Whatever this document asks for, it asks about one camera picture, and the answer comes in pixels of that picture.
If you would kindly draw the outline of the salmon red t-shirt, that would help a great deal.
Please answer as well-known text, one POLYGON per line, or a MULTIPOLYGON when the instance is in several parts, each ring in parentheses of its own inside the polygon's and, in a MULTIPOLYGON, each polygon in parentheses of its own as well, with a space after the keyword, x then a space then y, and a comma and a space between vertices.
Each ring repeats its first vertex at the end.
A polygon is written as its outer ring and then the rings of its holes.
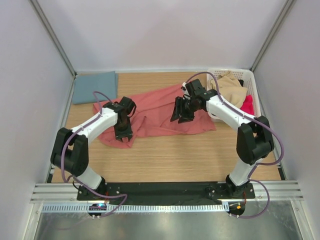
POLYGON ((130 119, 133 136, 130 140, 117 140, 113 127, 108 128, 98 136, 106 146, 129 149, 136 138, 163 137, 176 135, 196 135, 216 130, 209 115, 203 111, 194 114, 194 120, 185 123, 171 122, 175 106, 175 98, 181 97, 181 84, 132 95, 136 103, 136 111, 130 119))

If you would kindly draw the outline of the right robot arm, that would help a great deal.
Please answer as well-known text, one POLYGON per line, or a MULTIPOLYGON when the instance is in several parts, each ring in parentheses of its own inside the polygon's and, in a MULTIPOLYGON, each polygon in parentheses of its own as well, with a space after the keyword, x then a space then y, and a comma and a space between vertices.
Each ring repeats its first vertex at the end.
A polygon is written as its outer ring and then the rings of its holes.
POLYGON ((236 152, 239 159, 225 179, 225 192, 231 198, 241 197, 257 164, 275 147, 272 133, 268 130, 268 119, 255 117, 231 106, 216 90, 206 90, 199 79, 184 82, 181 89, 184 94, 175 99, 172 122, 191 122, 195 113, 203 110, 237 132, 236 152))

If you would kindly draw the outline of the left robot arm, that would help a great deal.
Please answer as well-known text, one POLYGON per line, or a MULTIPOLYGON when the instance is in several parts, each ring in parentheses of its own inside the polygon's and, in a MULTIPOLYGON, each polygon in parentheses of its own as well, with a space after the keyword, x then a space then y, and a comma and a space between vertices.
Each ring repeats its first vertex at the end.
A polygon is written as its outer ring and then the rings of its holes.
POLYGON ((104 198, 107 193, 106 181, 89 167, 89 145, 109 128, 114 129, 117 141, 130 141, 133 137, 131 117, 136 108, 131 98, 123 97, 120 102, 107 102, 84 123, 71 129, 59 129, 50 162, 61 169, 63 180, 66 181, 66 171, 88 190, 93 199, 104 198))

